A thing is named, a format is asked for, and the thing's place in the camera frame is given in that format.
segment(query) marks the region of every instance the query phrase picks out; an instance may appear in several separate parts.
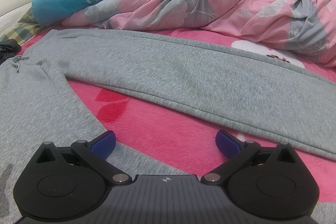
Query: pink fleece blanket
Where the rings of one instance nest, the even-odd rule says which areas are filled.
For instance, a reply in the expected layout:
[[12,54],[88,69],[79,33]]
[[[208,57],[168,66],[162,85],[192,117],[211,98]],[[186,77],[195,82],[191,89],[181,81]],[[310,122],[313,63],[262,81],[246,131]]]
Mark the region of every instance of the pink fleece blanket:
[[[41,39],[47,31],[24,44],[19,54]],[[154,33],[256,52],[306,68],[336,82],[336,68],[323,68],[306,58],[248,40],[193,29],[155,31]],[[68,82],[105,128],[115,132],[119,142],[192,174],[202,176],[226,160],[215,144],[215,136],[219,129],[229,131],[240,140],[255,140],[262,146],[276,145],[275,142],[223,128],[111,90],[72,79],[68,79]],[[297,152],[320,187],[319,201],[336,202],[336,162],[300,150]]]
[[291,50],[332,67],[335,17],[336,0],[102,0],[62,24],[140,31],[202,28]]

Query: metal pin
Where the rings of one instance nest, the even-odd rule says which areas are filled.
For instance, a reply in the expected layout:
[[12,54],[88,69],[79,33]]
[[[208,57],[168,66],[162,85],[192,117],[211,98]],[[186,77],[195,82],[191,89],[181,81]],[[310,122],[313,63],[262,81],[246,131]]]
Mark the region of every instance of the metal pin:
[[125,182],[128,180],[128,175],[126,174],[116,174],[112,177],[112,179],[116,182]]
[[204,175],[204,179],[207,181],[215,182],[221,179],[221,176],[216,173],[208,173]]

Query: sweatpants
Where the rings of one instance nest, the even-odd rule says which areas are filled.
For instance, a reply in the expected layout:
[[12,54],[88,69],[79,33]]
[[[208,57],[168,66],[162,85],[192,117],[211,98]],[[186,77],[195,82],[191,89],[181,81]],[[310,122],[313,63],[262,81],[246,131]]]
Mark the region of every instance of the sweatpants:
[[[42,142],[68,146],[106,130],[66,77],[336,159],[335,84],[291,64],[220,45],[119,30],[53,30],[24,56],[29,59],[18,68],[11,60],[0,67],[3,223],[20,216],[13,186]],[[107,161],[133,177],[185,174],[120,143]],[[334,224],[334,212],[334,203],[319,203],[314,218]]]

